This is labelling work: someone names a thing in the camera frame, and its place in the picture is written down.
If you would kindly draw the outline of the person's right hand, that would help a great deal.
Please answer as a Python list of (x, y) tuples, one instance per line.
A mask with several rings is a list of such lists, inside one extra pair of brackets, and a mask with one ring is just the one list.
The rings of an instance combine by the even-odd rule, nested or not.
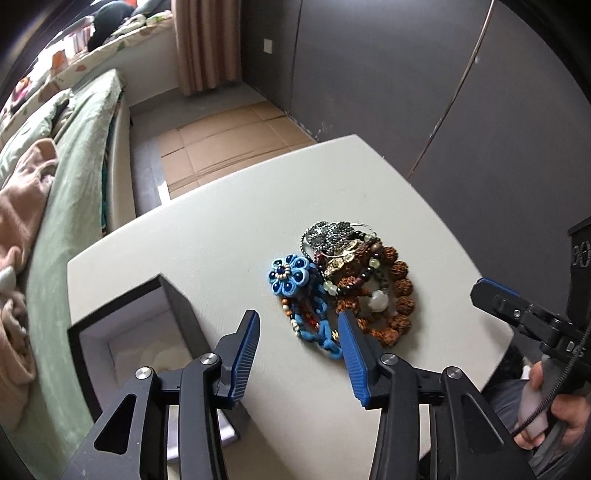
[[(566, 451), (576, 446), (583, 438), (589, 421), (590, 403), (588, 400), (580, 395), (561, 394), (554, 399), (551, 412), (558, 420), (567, 425), (560, 451)], [(531, 437), (527, 432), (521, 432), (515, 437), (516, 444), (525, 450), (539, 447), (544, 440), (544, 433)]]

